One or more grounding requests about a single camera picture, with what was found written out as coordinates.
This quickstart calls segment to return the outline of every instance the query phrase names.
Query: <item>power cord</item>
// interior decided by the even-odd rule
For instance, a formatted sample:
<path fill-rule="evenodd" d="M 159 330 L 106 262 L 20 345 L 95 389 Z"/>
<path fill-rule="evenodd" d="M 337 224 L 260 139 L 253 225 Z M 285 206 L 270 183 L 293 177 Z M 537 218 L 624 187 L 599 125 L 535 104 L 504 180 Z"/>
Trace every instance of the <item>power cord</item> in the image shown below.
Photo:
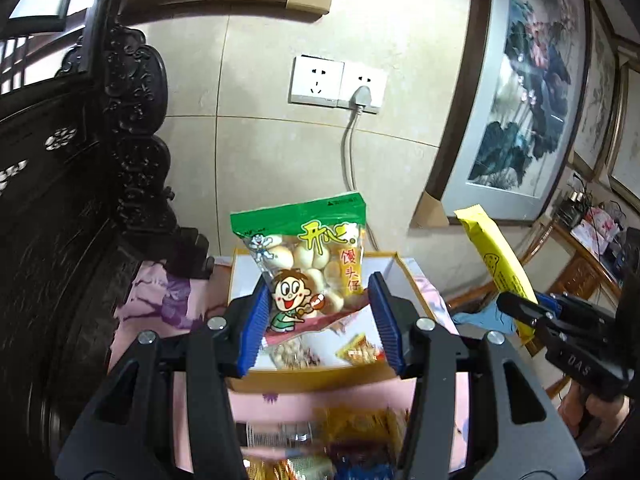
<path fill-rule="evenodd" d="M 349 189 L 349 191 L 357 191 L 356 174 L 353 168 L 353 133 L 356 130 L 358 119 L 362 115 L 364 108 L 371 104 L 371 90 L 369 87 L 359 87 L 354 92 L 350 102 L 351 107 L 353 107 L 353 113 L 351 114 L 351 119 L 349 120 L 349 124 L 347 124 L 347 129 L 345 130 L 344 137 L 342 138 L 342 175 L 347 185 L 347 189 Z M 373 229 L 371 229 L 369 222 L 366 224 L 366 230 L 373 250 L 379 251 L 380 248 L 378 247 L 378 241 L 376 240 L 376 236 L 373 234 Z"/>

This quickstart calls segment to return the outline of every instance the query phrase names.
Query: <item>cookie illustration on wrapper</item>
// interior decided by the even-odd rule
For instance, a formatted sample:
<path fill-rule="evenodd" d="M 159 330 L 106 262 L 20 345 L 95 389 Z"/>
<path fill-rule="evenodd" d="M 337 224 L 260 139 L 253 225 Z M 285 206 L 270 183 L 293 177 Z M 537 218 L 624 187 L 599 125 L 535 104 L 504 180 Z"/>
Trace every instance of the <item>cookie illustration on wrapper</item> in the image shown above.
<path fill-rule="evenodd" d="M 495 276 L 495 270 L 498 268 L 498 262 L 500 261 L 500 256 L 497 254 L 487 253 L 484 255 L 484 264 L 492 276 Z"/>

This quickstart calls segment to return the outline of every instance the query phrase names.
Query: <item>silver screw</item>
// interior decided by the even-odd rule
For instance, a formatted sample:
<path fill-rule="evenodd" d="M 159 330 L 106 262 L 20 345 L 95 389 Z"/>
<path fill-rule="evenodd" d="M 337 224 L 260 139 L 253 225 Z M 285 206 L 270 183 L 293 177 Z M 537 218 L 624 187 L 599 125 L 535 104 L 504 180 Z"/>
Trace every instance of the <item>silver screw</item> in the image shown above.
<path fill-rule="evenodd" d="M 156 340 L 156 333 L 153 330 L 143 330 L 138 334 L 138 342 L 141 345 L 149 345 Z"/>
<path fill-rule="evenodd" d="M 207 321 L 210 330 L 222 330 L 226 326 L 226 319 L 220 316 L 212 317 Z"/>
<path fill-rule="evenodd" d="M 489 340 L 489 343 L 493 343 L 494 345 L 501 345 L 504 343 L 504 335 L 500 332 L 496 332 L 495 330 L 491 330 L 486 335 L 486 338 Z"/>
<path fill-rule="evenodd" d="M 434 328 L 436 328 L 436 322 L 430 317 L 421 317 L 418 321 L 415 322 L 415 325 L 425 332 L 431 332 Z"/>

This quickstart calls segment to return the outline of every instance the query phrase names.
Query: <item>electrical outlet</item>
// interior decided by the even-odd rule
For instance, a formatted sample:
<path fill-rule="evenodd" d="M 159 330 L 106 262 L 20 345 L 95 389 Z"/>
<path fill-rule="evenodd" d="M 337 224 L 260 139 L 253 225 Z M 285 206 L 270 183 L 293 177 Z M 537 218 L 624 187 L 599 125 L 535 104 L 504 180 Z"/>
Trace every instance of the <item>electrical outlet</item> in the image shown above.
<path fill-rule="evenodd" d="M 338 94 L 338 106 L 351 108 L 350 101 L 355 91 L 361 86 L 368 86 L 371 91 L 371 104 L 364 111 L 377 114 L 382 107 L 385 96 L 386 72 L 379 68 L 371 68 L 362 63 L 346 61 L 342 72 L 342 83 Z"/>
<path fill-rule="evenodd" d="M 289 100 L 322 106 L 337 106 L 344 63 L 320 57 L 296 56 Z"/>

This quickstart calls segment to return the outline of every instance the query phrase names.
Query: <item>green snack package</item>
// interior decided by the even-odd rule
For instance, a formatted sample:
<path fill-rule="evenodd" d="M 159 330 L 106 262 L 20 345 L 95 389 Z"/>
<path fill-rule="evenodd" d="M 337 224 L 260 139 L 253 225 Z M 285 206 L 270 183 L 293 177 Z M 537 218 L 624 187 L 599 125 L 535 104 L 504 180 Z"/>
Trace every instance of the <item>green snack package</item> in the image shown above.
<path fill-rule="evenodd" d="M 363 307 L 366 205 L 359 193 L 233 213 L 273 297 L 267 343 L 322 330 Z"/>

